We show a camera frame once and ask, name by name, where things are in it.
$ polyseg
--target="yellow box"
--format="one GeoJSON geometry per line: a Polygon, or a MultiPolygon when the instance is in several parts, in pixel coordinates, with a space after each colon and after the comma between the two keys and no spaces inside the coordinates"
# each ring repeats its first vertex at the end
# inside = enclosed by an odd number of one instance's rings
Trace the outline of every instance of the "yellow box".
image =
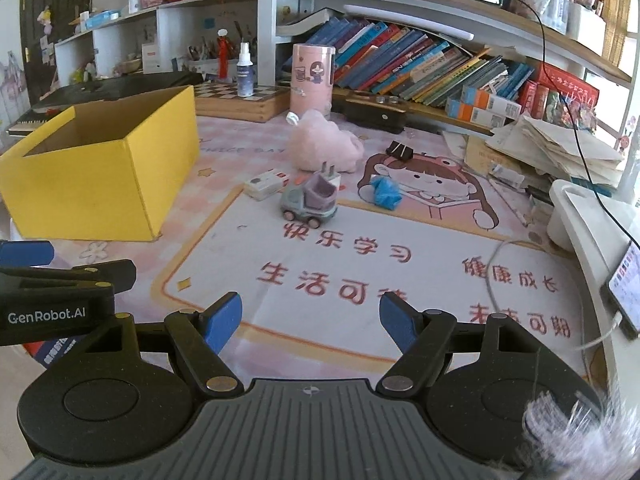
{"type": "Polygon", "coordinates": [[[62,112],[0,156],[25,238],[149,241],[198,156],[193,87],[62,112]]]}

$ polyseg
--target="gray ribbed panel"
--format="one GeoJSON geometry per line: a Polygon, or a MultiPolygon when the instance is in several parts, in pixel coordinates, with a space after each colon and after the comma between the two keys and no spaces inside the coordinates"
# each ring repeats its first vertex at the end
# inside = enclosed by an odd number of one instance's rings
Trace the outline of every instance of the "gray ribbed panel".
{"type": "Polygon", "coordinates": [[[498,474],[444,446],[412,403],[382,399],[364,380],[257,380],[239,399],[205,404],[184,436],[153,456],[89,469],[38,458],[16,479],[497,480],[498,474]]]}

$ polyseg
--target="chessboard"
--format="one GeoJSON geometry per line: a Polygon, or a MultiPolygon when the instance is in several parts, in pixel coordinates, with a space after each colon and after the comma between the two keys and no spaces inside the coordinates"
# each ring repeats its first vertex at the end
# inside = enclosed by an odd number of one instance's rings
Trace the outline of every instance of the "chessboard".
{"type": "Polygon", "coordinates": [[[265,123],[289,108],[290,89],[257,86],[251,97],[238,97],[235,84],[205,81],[194,86],[196,115],[265,123]]]}

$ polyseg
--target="barcode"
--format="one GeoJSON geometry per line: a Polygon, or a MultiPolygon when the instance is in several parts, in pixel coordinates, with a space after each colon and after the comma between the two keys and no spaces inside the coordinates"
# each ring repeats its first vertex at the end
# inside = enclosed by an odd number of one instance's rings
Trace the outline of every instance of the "barcode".
{"type": "Polygon", "coordinates": [[[514,116],[518,114],[518,105],[507,105],[507,115],[514,116]]]}

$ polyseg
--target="silver screw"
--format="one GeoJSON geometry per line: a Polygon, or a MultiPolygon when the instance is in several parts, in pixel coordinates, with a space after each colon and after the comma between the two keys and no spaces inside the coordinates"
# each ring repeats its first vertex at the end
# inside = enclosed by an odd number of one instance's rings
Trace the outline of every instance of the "silver screw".
{"type": "Polygon", "coordinates": [[[414,387],[414,382],[403,375],[391,375],[383,379],[382,386],[390,392],[406,392],[414,387]]]}
{"type": "Polygon", "coordinates": [[[238,386],[238,381],[233,377],[218,376],[212,377],[207,381],[207,388],[212,392],[230,392],[238,386]]]}

